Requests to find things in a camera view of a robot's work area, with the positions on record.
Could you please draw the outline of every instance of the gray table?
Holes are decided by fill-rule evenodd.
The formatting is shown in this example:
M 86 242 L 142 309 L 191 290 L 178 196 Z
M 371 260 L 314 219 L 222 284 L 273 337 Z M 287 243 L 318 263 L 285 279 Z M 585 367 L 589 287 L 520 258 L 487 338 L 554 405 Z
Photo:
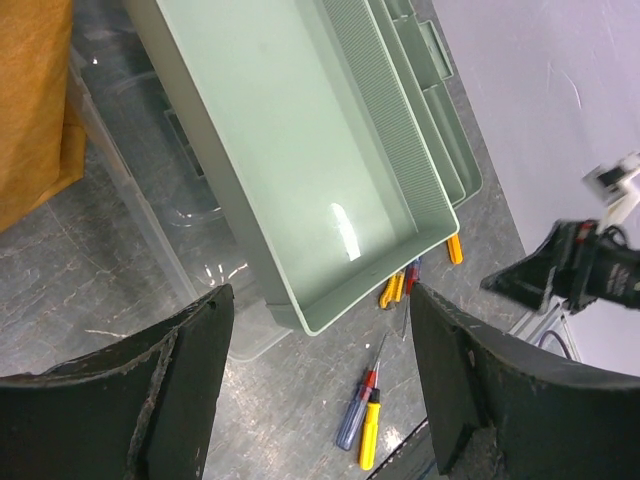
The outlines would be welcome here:
M 424 18 L 435 19 L 430 2 Z M 458 77 L 450 83 L 484 176 L 458 211 L 465 262 L 446 247 L 424 258 L 422 281 L 501 329 L 522 314 L 478 289 L 523 256 L 509 209 Z M 42 372 L 167 317 L 178 301 L 89 146 L 83 180 L 0 234 L 0 374 Z M 207 479 L 362 479 L 357 449 L 334 446 L 342 415 L 384 332 L 401 312 L 363 299 L 325 333 L 291 334 L 250 363 L 227 364 Z M 377 463 L 426 415 L 409 333 L 382 354 Z

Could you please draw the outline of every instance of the white wall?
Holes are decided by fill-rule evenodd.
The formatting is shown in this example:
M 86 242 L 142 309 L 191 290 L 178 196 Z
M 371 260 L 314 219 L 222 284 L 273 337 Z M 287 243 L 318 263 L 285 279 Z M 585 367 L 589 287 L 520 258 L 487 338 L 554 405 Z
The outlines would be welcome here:
M 640 149 L 640 2 L 434 3 L 526 251 L 601 216 L 580 179 Z M 640 376 L 640 312 L 598 302 L 570 325 L 583 361 Z

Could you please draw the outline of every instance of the hand tool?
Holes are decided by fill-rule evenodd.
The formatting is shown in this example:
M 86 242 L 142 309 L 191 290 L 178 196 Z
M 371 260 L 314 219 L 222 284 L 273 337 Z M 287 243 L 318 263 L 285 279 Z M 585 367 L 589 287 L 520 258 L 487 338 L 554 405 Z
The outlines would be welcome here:
M 380 353 L 382 353 L 382 347 L 386 339 L 387 333 L 382 337 L 382 342 L 380 343 L 380 348 L 373 362 L 373 367 L 367 372 L 362 385 L 360 385 L 355 397 L 351 400 L 347 413 L 340 425 L 336 445 L 347 452 L 351 450 L 353 446 L 353 440 L 356 438 L 356 433 L 358 433 L 358 429 L 360 425 L 362 425 L 367 411 L 367 402 L 371 396 L 371 391 L 376 386 L 378 370 L 380 369 Z
M 392 302 L 398 303 L 402 299 L 402 288 L 404 286 L 404 271 L 394 273 L 387 281 L 378 304 L 383 310 L 390 308 Z
M 418 257 L 407 267 L 407 301 L 404 305 L 404 319 L 402 321 L 402 341 L 407 338 L 407 324 L 409 323 L 409 295 L 411 295 L 411 289 L 413 284 L 420 280 L 420 268 L 422 267 L 422 258 Z
M 360 468 L 371 470 L 376 459 L 376 443 L 378 441 L 378 419 L 380 417 L 380 389 L 378 378 L 371 391 L 367 403 L 367 417 L 362 429 L 362 445 L 360 446 Z
M 447 249 L 449 250 L 449 258 L 454 265 L 460 265 L 464 260 L 462 254 L 462 246 L 460 245 L 460 237 L 456 233 L 453 237 L 447 240 Z

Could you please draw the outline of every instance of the transparent plastic container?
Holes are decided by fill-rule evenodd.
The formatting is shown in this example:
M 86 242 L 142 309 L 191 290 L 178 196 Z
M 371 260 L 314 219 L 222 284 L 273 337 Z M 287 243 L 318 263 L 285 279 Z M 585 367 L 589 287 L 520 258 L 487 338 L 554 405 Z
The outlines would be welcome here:
M 119 2 L 76 2 L 70 98 L 184 305 L 230 283 L 229 356 L 256 358 L 290 330 L 275 323 L 162 85 Z

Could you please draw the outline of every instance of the orange fabric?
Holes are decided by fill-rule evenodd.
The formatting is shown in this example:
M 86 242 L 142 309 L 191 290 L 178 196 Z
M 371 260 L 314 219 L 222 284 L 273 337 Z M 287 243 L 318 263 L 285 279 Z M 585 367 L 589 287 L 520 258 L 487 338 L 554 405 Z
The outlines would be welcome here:
M 71 14 L 71 0 L 0 0 L 0 232 L 82 176 L 84 132 L 65 108 Z

